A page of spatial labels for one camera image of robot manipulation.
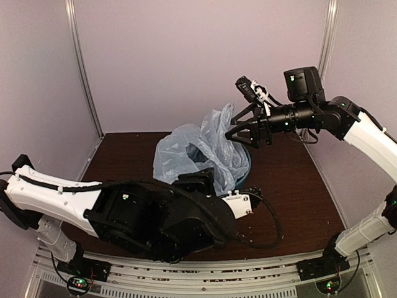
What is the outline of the translucent blue plastic trash bag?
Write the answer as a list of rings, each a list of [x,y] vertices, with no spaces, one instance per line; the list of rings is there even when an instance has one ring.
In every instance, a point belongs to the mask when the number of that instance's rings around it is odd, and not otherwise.
[[[227,140],[234,104],[222,110],[212,109],[200,126],[184,124],[156,145],[153,178],[173,183],[182,174],[214,169],[214,187],[218,195],[236,189],[238,181],[249,173],[248,154],[240,143]]]

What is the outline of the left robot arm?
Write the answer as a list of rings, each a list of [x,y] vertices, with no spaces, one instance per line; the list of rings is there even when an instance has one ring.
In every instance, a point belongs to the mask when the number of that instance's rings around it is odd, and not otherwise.
[[[222,247],[237,236],[237,221],[262,199],[258,187],[215,192],[215,171],[181,174],[173,183],[149,181],[68,181],[36,171],[20,155],[1,173],[1,211],[42,242],[75,275],[89,270],[79,247],[51,220],[149,260],[177,263],[192,253]]]

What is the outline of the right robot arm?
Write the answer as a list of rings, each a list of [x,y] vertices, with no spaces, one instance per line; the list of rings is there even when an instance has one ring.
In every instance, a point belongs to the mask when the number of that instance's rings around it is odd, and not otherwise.
[[[325,130],[338,140],[358,149],[392,180],[396,179],[396,140],[364,108],[344,96],[325,98],[318,69],[314,66],[284,72],[290,104],[273,101],[267,88],[242,76],[235,86],[249,103],[232,118],[228,140],[259,148],[263,140],[272,143],[275,133],[296,129]],[[333,237],[318,260],[318,269],[331,274],[359,248],[386,233],[396,231],[396,190],[353,227]]]

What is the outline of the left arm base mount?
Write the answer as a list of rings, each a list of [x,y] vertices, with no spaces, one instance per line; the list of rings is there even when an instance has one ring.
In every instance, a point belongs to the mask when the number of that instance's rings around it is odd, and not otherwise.
[[[73,267],[65,262],[57,262],[55,272],[66,283],[72,296],[81,297],[91,290],[97,290],[99,282],[106,282],[111,265],[105,261],[83,258],[82,263]]]

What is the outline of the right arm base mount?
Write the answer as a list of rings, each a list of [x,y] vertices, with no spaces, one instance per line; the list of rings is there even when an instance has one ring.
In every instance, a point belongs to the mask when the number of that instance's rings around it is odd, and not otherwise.
[[[300,281],[314,280],[317,290],[327,296],[337,294],[342,287],[341,273],[350,268],[346,260],[329,261],[324,257],[299,261]]]

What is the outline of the right aluminium frame post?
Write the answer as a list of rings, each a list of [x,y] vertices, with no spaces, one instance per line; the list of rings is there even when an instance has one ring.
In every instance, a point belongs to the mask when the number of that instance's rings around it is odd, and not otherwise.
[[[339,14],[341,1],[329,0],[324,24],[323,41],[318,62],[318,71],[321,82],[325,82],[328,66],[331,62],[332,52],[337,32],[337,17]]]

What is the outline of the aluminium frame post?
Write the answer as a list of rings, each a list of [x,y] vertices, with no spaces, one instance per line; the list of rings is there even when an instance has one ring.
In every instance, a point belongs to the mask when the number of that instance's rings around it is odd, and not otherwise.
[[[331,62],[332,52],[337,32],[337,17],[339,14],[341,1],[329,0],[324,24],[323,41],[318,62],[318,71],[321,82],[325,82],[328,66]]]
[[[74,54],[76,57],[77,68],[79,72],[79,79],[81,82],[81,86],[83,89],[84,99],[87,104],[87,108],[89,111],[89,115],[91,117],[92,123],[94,125],[96,134],[99,139],[104,137],[104,132],[102,126],[100,124],[99,116],[97,113],[97,109],[94,104],[91,87],[89,84],[89,78],[87,75],[87,70],[84,62],[83,50],[81,47],[81,41],[79,38],[79,30],[78,30],[78,20],[76,17],[75,3],[73,0],[65,1],[65,9],[66,16],[69,24],[69,29],[71,32],[71,38],[74,47]]]

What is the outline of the left aluminium frame post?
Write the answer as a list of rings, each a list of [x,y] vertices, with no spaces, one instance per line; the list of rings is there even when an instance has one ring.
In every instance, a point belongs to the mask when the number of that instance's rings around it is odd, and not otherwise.
[[[96,134],[99,139],[104,137],[104,132],[102,126],[100,124],[99,116],[97,113],[97,109],[94,104],[91,87],[89,84],[89,78],[87,75],[87,70],[84,62],[83,50],[81,47],[81,41],[79,38],[79,30],[78,30],[78,20],[76,17],[75,3],[73,0],[65,1],[65,9],[66,16],[69,24],[69,29],[71,32],[71,38],[74,47],[74,54],[76,57],[77,68],[79,72],[79,79],[81,82],[81,86],[83,89],[84,99],[87,104],[87,108],[89,111],[89,115],[91,117],[92,123],[94,125]]]

